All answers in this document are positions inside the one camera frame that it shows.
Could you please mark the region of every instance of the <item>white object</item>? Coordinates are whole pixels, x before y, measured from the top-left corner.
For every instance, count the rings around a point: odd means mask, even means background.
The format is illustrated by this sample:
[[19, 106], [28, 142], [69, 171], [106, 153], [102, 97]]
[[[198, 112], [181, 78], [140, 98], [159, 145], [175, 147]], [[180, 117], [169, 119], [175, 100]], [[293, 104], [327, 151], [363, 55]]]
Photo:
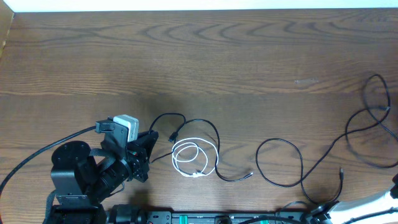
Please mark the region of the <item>white object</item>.
[[113, 118], [113, 121], [121, 124], [129, 129], [129, 134], [127, 136], [127, 142], [131, 142], [137, 139], [138, 137], [138, 119], [133, 118], [129, 115], [118, 115]]
[[14, 12], [336, 9], [398, 7], [397, 0], [4, 0]]
[[[204, 173], [204, 171], [205, 171], [205, 169], [206, 169], [206, 167], [207, 167], [207, 164], [208, 164], [208, 157], [207, 157], [207, 154], [206, 154], [206, 152], [201, 148], [201, 147], [199, 147], [198, 146], [198, 144], [197, 143], [195, 143], [195, 142], [185, 142], [185, 143], [182, 143], [182, 144], [180, 144], [181, 142], [184, 142], [184, 141], [188, 141], [188, 140], [199, 140], [199, 141], [203, 141], [203, 142], [205, 142], [205, 143], [207, 143], [207, 144], [210, 144], [211, 146], [213, 146], [213, 148], [214, 148], [214, 150], [216, 151], [216, 165], [218, 165], [218, 151], [217, 151], [217, 148], [216, 148], [216, 146], [213, 144], [213, 143], [211, 143], [211, 142], [209, 142], [209, 141], [206, 141], [206, 140], [204, 140], [204, 139], [201, 139], [201, 138], [186, 138], [186, 139], [183, 139], [183, 140], [179, 140], [178, 142], [176, 142], [174, 145], [173, 145], [173, 147], [172, 147], [172, 164], [173, 164], [173, 166], [174, 166], [174, 169], [175, 170], [177, 170], [181, 175], [183, 175], [184, 177], [193, 177], [193, 178], [196, 178], [196, 177], [203, 177], [203, 176], [207, 176], [207, 175], [210, 175], [215, 169], [216, 169], [216, 167], [214, 166], [214, 168], [209, 172], [209, 173]], [[184, 148], [182, 148], [181, 150], [179, 150], [178, 151], [178, 153], [176, 153], [175, 154], [175, 152], [177, 151], [177, 149], [178, 148], [180, 148], [180, 147], [182, 147], [182, 146], [185, 146]], [[180, 159], [177, 159], [178, 158], [178, 155], [182, 152], [182, 151], [184, 151], [184, 150], [186, 150], [186, 149], [189, 149], [189, 148], [191, 148], [191, 147], [194, 147], [194, 148], [196, 148], [197, 149], [197, 153], [196, 153], [196, 155], [193, 157], [193, 159], [189, 159], [189, 160], [180, 160]], [[199, 155], [199, 150], [201, 150], [201, 152], [205, 155], [205, 157], [206, 157], [206, 164], [205, 164], [205, 166], [203, 167], [203, 169], [201, 170], [201, 171], [199, 171], [199, 172], [194, 172], [193, 174], [186, 174], [186, 173], [184, 173], [184, 172], [182, 172], [181, 170], [180, 170], [180, 168], [178, 167], [178, 163], [179, 162], [192, 162], [192, 161], [194, 161], [197, 157], [198, 157], [198, 155]]]
[[[398, 199], [390, 196], [390, 190], [352, 202], [340, 202], [329, 211], [331, 222], [339, 224], [370, 213], [382, 212], [398, 207]], [[355, 224], [390, 223], [398, 220], [398, 213], [385, 214], [355, 222]]]

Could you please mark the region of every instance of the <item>cable end plug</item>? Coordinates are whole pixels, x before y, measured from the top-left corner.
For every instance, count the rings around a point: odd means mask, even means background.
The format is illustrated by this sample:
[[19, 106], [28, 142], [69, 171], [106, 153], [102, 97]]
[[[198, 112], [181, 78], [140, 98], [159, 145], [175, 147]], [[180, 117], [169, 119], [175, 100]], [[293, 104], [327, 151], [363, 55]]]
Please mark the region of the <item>cable end plug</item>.
[[344, 180], [344, 171], [343, 171], [343, 168], [341, 168], [341, 167], [340, 167], [339, 176], [340, 176], [340, 180]]
[[201, 173], [201, 172], [195, 172], [192, 174], [191, 177], [196, 178], [196, 177], [203, 177], [205, 174]]
[[173, 132], [173, 134], [170, 135], [170, 137], [169, 137], [169, 142], [175, 141], [177, 136], [178, 136], [178, 132]]
[[245, 175], [241, 180], [246, 180], [247, 178], [249, 178], [249, 177], [251, 177], [251, 176], [253, 176], [253, 172], [251, 172], [251, 173], [248, 174], [248, 175]]

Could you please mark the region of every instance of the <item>white charging cable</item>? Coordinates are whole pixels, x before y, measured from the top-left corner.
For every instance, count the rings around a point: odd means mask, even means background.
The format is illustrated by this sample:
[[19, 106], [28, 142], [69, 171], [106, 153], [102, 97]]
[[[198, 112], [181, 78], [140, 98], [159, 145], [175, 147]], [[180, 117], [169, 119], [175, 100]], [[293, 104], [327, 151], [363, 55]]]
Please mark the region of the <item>white charging cable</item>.
[[[207, 174], [204, 173], [204, 171], [205, 171], [205, 169], [206, 169], [206, 167], [207, 167], [207, 164], [208, 164], [208, 157], [207, 157], [207, 154], [204, 152], [204, 150], [203, 150], [201, 147], [199, 147], [197, 143], [195, 143], [195, 142], [185, 142], [185, 143], [180, 144], [181, 142], [188, 141], [188, 140], [199, 140], [199, 141], [203, 141], [203, 142], [205, 142], [205, 143], [207, 143], [207, 144], [213, 146], [214, 150], [216, 151], [216, 165], [218, 165], [218, 151], [217, 151], [216, 146], [215, 146], [213, 143], [211, 143], [211, 142], [209, 142], [209, 141], [206, 141], [206, 140], [204, 140], [204, 139], [201, 139], [201, 138], [186, 138], [186, 139], [183, 139], [183, 140], [179, 140], [178, 142], [176, 142], [176, 143], [173, 145], [173, 148], [172, 148], [172, 164], [173, 164], [173, 166], [174, 166], [174, 169], [177, 170], [177, 171], [178, 171], [181, 175], [183, 175], [184, 177], [203, 177], [203, 176], [207, 176], [207, 175], [211, 174], [211, 173], [216, 169], [216, 167], [214, 167], [209, 173], [207, 173]], [[180, 147], [182, 147], [182, 146], [185, 146], [185, 147], [182, 148], [181, 150], [179, 150], [178, 153], [175, 154], [175, 152], [177, 151], [177, 149], [180, 148]], [[193, 159], [190, 159], [190, 160], [180, 160], [180, 159], [177, 159], [178, 155], [179, 155], [182, 151], [184, 151], [184, 150], [186, 150], [186, 149], [189, 149], [189, 148], [192, 148], [192, 147], [197, 149], [197, 153], [196, 153], [196, 155], [193, 157]], [[205, 164], [205, 166], [203, 167], [203, 169], [202, 169], [201, 171], [199, 171], [199, 172], [194, 172], [194, 173], [192, 173], [192, 174], [188, 174], [188, 173], [182, 171], [182, 170], [178, 167], [178, 163], [179, 163], [179, 162], [192, 162], [192, 161], [194, 161], [194, 160], [198, 157], [199, 151], [201, 151], [201, 152], [205, 155], [205, 157], [206, 157], [206, 164]]]

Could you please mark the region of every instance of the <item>cable connector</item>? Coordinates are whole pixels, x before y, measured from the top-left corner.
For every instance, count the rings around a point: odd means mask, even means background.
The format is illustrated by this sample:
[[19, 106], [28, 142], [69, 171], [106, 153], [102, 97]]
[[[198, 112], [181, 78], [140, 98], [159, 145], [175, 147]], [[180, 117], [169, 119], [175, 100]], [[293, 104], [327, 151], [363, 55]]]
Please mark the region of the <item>cable connector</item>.
[[340, 176], [340, 180], [344, 180], [344, 171], [343, 171], [343, 168], [341, 168], [341, 167], [340, 167], [339, 176]]
[[191, 177], [196, 178], [196, 177], [203, 177], [205, 174], [201, 173], [201, 172], [195, 172], [192, 174]]
[[175, 141], [176, 140], [176, 138], [177, 138], [177, 136], [178, 136], [178, 132], [173, 132], [173, 134], [172, 135], [170, 135], [170, 137], [169, 137], [169, 142], [173, 142], [173, 141]]

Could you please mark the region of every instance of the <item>tangled black cable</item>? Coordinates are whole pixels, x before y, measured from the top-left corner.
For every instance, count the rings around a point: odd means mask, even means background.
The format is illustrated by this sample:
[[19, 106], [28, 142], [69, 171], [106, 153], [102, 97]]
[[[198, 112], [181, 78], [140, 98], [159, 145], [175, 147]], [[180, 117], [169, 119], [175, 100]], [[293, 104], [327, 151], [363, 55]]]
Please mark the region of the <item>tangled black cable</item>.
[[[166, 114], [175, 114], [175, 115], [183, 116], [182, 114], [177, 114], [177, 113], [166, 113]], [[152, 129], [152, 127], [153, 127], [153, 125], [155, 124], [155, 122], [156, 122], [161, 116], [166, 115], [166, 114], [161, 114], [161, 115], [159, 115], [159, 116], [154, 120], [154, 122], [152, 123], [150, 130]], [[215, 126], [212, 122], [210, 122], [210, 121], [208, 121], [208, 120], [206, 120], [206, 119], [199, 119], [199, 118], [198, 118], [198, 119], [191, 119], [191, 120], [189, 120], [189, 121], [185, 121], [185, 117], [184, 117], [184, 123], [182, 123], [182, 124], [177, 128], [177, 130], [176, 130], [175, 132], [173, 132], [173, 134], [172, 134], [172, 135], [170, 136], [170, 138], [169, 138], [169, 141], [170, 141], [170, 142], [172, 142], [172, 141], [175, 142], [175, 141], [176, 141], [176, 138], [177, 138], [177, 136], [178, 136], [178, 132], [179, 132], [186, 124], [191, 123], [191, 122], [194, 122], [194, 121], [206, 122], [206, 123], [208, 123], [208, 124], [214, 129], [214, 131], [215, 131], [215, 133], [216, 133], [216, 135], [217, 135], [217, 152], [218, 152], [218, 155], [220, 156], [220, 135], [218, 134], [218, 130], [217, 130], [216, 126]], [[171, 155], [172, 153], [173, 153], [173, 151], [172, 151], [172, 152], [169, 152], [169, 153], [166, 153], [166, 154], [164, 154], [163, 156], [159, 156], [159, 157], [157, 157], [156, 159], [154, 159], [151, 163], [155, 162], [155, 161], [158, 160], [158, 159], [161, 159], [161, 158], [163, 158], [163, 157], [166, 157], [166, 156], [168, 156], [168, 155]], [[226, 177], [224, 177], [224, 176], [222, 176], [222, 175], [220, 174], [220, 172], [218, 171], [218, 168], [217, 168], [217, 163], [218, 163], [218, 158], [216, 158], [216, 161], [215, 161], [215, 171], [216, 171], [217, 176], [218, 176], [221, 180], [224, 180], [224, 181], [227, 181], [227, 182], [237, 182], [237, 181], [241, 181], [241, 180], [247, 179], [247, 178], [249, 178], [249, 177], [251, 177], [251, 176], [253, 175], [253, 173], [250, 173], [250, 174], [245, 175], [245, 176], [242, 177], [242, 178], [229, 180], [229, 179], [227, 179]]]
[[[383, 86], [384, 86], [384, 89], [385, 89], [386, 95], [387, 95], [387, 107], [383, 107], [383, 106], [369, 107], [368, 102], [366, 101], [366, 95], [365, 95], [366, 87], [367, 87], [367, 85], [369, 84], [369, 82], [370, 82], [373, 78], [375, 78], [375, 77], [377, 77], [378, 79], [380, 79], [380, 81], [382, 82], [382, 84], [383, 84]], [[314, 204], [318, 204], [317, 202], [315, 202], [314, 200], [312, 200], [312, 199], [307, 195], [307, 193], [305, 192], [305, 189], [304, 189], [304, 186], [303, 186], [303, 181], [308, 177], [308, 175], [311, 174], [311, 172], [317, 167], [317, 165], [319, 165], [319, 163], [321, 163], [322, 160], [324, 160], [324, 158], [326, 158], [326, 156], [329, 154], [329, 152], [331, 151], [331, 149], [333, 148], [333, 146], [335, 145], [335, 143], [336, 143], [339, 139], [341, 139], [342, 137], [345, 136], [347, 142], [349, 143], [349, 141], [348, 141], [348, 135], [349, 135], [349, 134], [356, 133], [356, 132], [359, 132], [359, 131], [365, 131], [365, 130], [371, 129], [371, 128], [373, 128], [373, 127], [376, 127], [376, 126], [381, 126], [381, 127], [384, 128], [392, 137], [394, 137], [394, 138], [398, 141], [398, 137], [397, 137], [391, 130], [389, 130], [387, 127], [385, 127], [385, 126], [382, 124], [382, 122], [387, 118], [387, 116], [388, 116], [388, 114], [389, 114], [389, 112], [390, 112], [390, 108], [391, 108], [390, 93], [389, 93], [389, 91], [388, 91], [388, 87], [387, 87], [386, 81], [385, 81], [385, 80], [383, 79], [383, 77], [381, 77], [381, 75], [379, 75], [379, 74], [372, 75], [371, 77], [369, 77], [369, 78], [366, 80], [366, 83], [365, 83], [365, 85], [364, 85], [363, 88], [362, 88], [362, 92], [363, 92], [362, 96], [363, 96], [363, 101], [364, 101], [365, 109], [361, 109], [361, 110], [355, 112], [355, 113], [349, 118], [349, 120], [347, 121], [347, 124], [346, 124], [346, 126], [345, 126], [345, 132], [344, 132], [344, 134], [341, 134], [341, 135], [338, 136], [335, 140], [333, 140], [333, 142], [331, 143], [331, 145], [330, 145], [329, 149], [326, 151], [326, 153], [324, 153], [324, 155], [315, 163], [315, 165], [314, 165], [305, 175], [303, 174], [303, 158], [302, 158], [302, 155], [301, 155], [301, 153], [300, 153], [300, 150], [299, 150], [293, 143], [291, 143], [291, 142], [289, 142], [289, 141], [286, 141], [285, 139], [279, 139], [279, 138], [271, 138], [271, 139], [266, 139], [265, 141], [263, 141], [263, 142], [260, 144], [260, 146], [257, 148], [257, 151], [256, 151], [256, 165], [257, 165], [257, 168], [259, 169], [260, 174], [261, 174], [262, 177], [264, 178], [264, 180], [266, 180], [266, 181], [269, 182], [270, 184], [275, 185], [275, 186], [278, 186], [278, 187], [294, 187], [294, 186], [296, 186], [296, 185], [298, 185], [298, 184], [301, 184], [301, 187], [302, 187], [302, 191], [303, 191], [304, 196], [306, 196], [306, 198], [307, 198], [310, 202], [312, 202], [312, 203], [314, 203]], [[385, 113], [385, 115], [382, 117], [382, 119], [378, 120], [378, 119], [371, 113], [371, 110], [373, 110], [373, 109], [384, 110], [384, 111], [386, 111], [386, 113]], [[373, 125], [370, 125], [370, 126], [368, 126], [368, 127], [365, 127], [365, 128], [360, 128], [360, 129], [355, 129], [355, 130], [352, 130], [352, 131], [348, 131], [348, 126], [349, 126], [349, 123], [351, 122], [351, 120], [352, 120], [356, 115], [360, 114], [360, 113], [363, 112], [363, 111], [367, 111], [367, 112], [371, 115], [372, 119], [374, 119], [374, 120], [376, 121], [376, 123], [373, 124]], [[299, 156], [300, 156], [300, 163], [301, 163], [301, 175], [300, 175], [300, 180], [294, 182], [293, 184], [278, 184], [278, 183], [276, 183], [276, 182], [273, 182], [273, 181], [269, 180], [267, 177], [265, 177], [265, 175], [263, 174], [263, 172], [262, 172], [262, 170], [261, 170], [261, 168], [260, 168], [260, 166], [259, 166], [258, 154], [259, 154], [259, 150], [260, 150], [261, 146], [263, 146], [265, 143], [267, 143], [267, 142], [269, 142], [269, 141], [282, 141], [282, 142], [285, 142], [285, 143], [287, 143], [287, 144], [290, 144], [290, 145], [298, 152], [298, 154], [299, 154]], [[378, 167], [378, 168], [391, 168], [391, 167], [395, 167], [396, 165], [398, 165], [398, 161], [397, 161], [396, 163], [394, 163], [394, 164], [392, 164], [392, 165], [388, 165], [388, 166], [382, 166], [382, 165], [379, 165], [379, 164], [374, 164], [374, 163], [372, 163], [372, 162], [365, 161], [362, 157], [359, 156], [359, 154], [358, 154], [357, 152], [355, 152], [355, 151], [352, 149], [351, 146], [349, 147], [349, 150], [350, 150], [358, 159], [364, 161], [366, 164], [368, 164], [368, 165], [370, 165], [370, 166], [373, 166], [373, 167]], [[340, 169], [340, 189], [339, 189], [339, 191], [338, 191], [338, 194], [337, 194], [332, 200], [330, 200], [330, 202], [337, 200], [337, 198], [340, 196], [341, 190], [342, 190], [342, 188], [343, 188], [343, 179], [344, 179], [343, 171], [342, 171], [342, 169]]]

